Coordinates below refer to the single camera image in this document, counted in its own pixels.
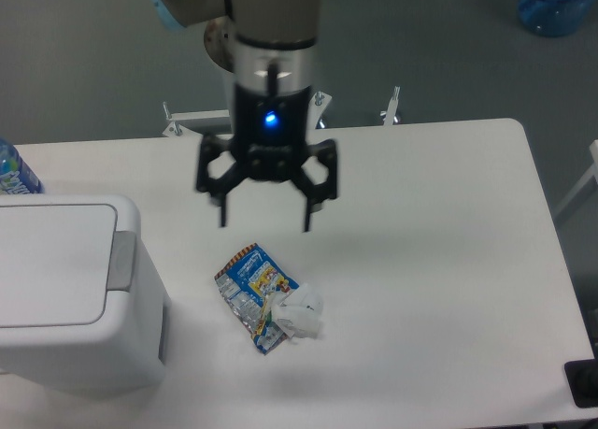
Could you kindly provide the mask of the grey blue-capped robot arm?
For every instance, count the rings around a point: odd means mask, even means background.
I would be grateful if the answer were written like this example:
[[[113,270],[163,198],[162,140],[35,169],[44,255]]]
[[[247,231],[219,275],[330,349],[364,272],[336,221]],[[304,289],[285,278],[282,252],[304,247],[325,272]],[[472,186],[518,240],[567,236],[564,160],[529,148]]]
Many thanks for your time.
[[[291,182],[311,215],[338,196],[336,143],[306,139],[321,0],[151,0],[169,27],[233,25],[233,134],[203,136],[195,189],[227,221],[227,196],[246,179]]]

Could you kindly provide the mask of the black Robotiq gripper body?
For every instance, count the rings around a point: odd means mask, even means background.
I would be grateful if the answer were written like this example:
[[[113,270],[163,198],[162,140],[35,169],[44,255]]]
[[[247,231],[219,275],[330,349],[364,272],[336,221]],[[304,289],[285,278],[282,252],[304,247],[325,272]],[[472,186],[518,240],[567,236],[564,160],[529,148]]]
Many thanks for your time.
[[[231,153],[249,179],[284,182],[307,159],[312,90],[270,96],[235,86]]]

